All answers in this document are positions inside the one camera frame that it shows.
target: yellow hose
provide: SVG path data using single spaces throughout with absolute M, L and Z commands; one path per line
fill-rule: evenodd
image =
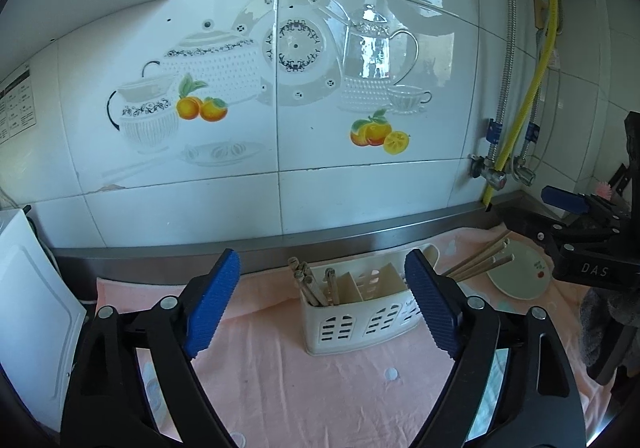
M 545 75 L 546 67 L 549 65 L 549 59 L 551 58 L 551 53 L 556 46 L 556 31 L 558 30 L 558 0 L 549 0 L 549 25 L 548 30 L 546 32 L 545 45 L 542 49 L 542 57 L 538 62 L 538 66 L 536 67 L 536 72 L 533 75 L 533 79 L 531 80 L 531 84 L 529 85 L 529 90 L 527 91 L 526 96 L 524 97 L 524 101 L 522 102 L 522 106 L 518 111 L 518 115 L 516 120 L 511 127 L 509 132 L 509 137 L 507 138 L 507 142 L 504 147 L 500 151 L 500 155 L 495 162 L 494 168 L 496 171 L 500 172 L 504 169 L 504 165 L 507 163 L 507 160 L 513 151 L 513 147 L 516 145 L 516 140 L 520 135 L 520 131 L 524 126 L 525 120 L 527 119 L 527 114 L 531 110 L 533 106 L 533 100 L 536 97 L 536 92 L 540 88 L 540 84 L 542 83 L 542 77 Z M 494 189 L 488 184 L 484 188 L 484 193 L 482 194 L 482 203 L 484 206 L 488 206 L 491 203 L 491 198 L 494 195 Z

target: pink tablecloth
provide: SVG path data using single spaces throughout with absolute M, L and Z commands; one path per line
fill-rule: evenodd
M 443 272 L 477 251 L 503 228 L 460 228 L 425 240 L 440 250 Z M 513 236 L 535 247 L 526 238 Z M 578 308 L 586 288 L 551 282 L 535 301 L 500 293 L 486 276 L 463 289 L 499 310 L 547 309 L 567 351 L 580 390 L 588 433 L 609 402 L 609 387 L 591 381 L 578 352 Z M 98 281 L 98 305 L 119 312 L 149 308 L 182 286 Z M 424 323 L 383 344 L 348 354 L 309 356 L 300 302 L 287 268 L 243 276 L 208 349 L 193 361 L 203 388 L 239 446 L 409 446 L 432 409 L 452 367 Z M 140 352 L 149 392 L 157 389 L 150 355 Z M 163 433 L 177 438 L 161 396 L 151 396 Z

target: white polka dot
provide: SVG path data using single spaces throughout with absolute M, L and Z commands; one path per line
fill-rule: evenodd
M 385 379 L 387 381 L 394 381 L 398 378 L 398 371 L 393 368 L 393 367 L 389 367 L 387 370 L 385 370 Z
M 246 439 L 240 432 L 230 432 L 229 435 L 231 436 L 231 439 L 234 440 L 234 443 L 236 443 L 238 448 L 244 448 L 246 446 Z

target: gray glove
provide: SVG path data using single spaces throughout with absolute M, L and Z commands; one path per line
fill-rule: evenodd
M 640 292 L 618 292 L 591 287 L 580 306 L 580 354 L 589 367 L 600 356 L 609 320 L 640 328 Z M 640 330 L 622 360 L 629 373 L 640 370 Z

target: pitcher handle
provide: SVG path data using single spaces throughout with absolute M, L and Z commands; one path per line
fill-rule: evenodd
M 116 92 L 117 91 L 113 91 L 111 93 L 111 96 L 109 96 L 109 99 L 107 100 L 107 118 L 109 118 L 109 121 L 111 121 L 111 124 L 116 127 L 116 130 L 119 130 L 120 129 L 120 125 L 117 124 L 115 121 L 113 121 L 113 118 L 111 117 L 111 113 L 109 112 L 109 103 L 111 102 L 111 98 L 113 98 L 113 95 Z
M 143 77 L 143 78 L 145 77 L 145 69 L 146 69 L 146 66 L 151 65 L 152 63 L 155 63 L 156 65 L 160 65 L 160 62 L 159 62 L 158 60 L 149 60 L 147 63 L 145 63 L 145 64 L 142 66 L 142 77 Z
M 401 33 L 404 33 L 404 34 L 408 35 L 414 41 L 414 43 L 415 43 L 415 56 L 414 56 L 414 60 L 411 63 L 411 66 L 406 70 L 406 72 L 403 75 L 401 75 L 397 80 L 393 81 L 393 85 L 396 85 L 396 84 L 400 83 L 402 80 L 404 80 L 405 76 L 407 76 L 408 73 L 410 73 L 412 71 L 412 69 L 418 63 L 418 54 L 420 54 L 420 45 L 418 44 L 418 39 L 408 29 L 402 28 L 402 29 L 398 29 L 398 30 L 394 31 L 392 33 L 392 35 L 389 37 L 389 41 L 391 41 L 393 37 L 398 36 Z

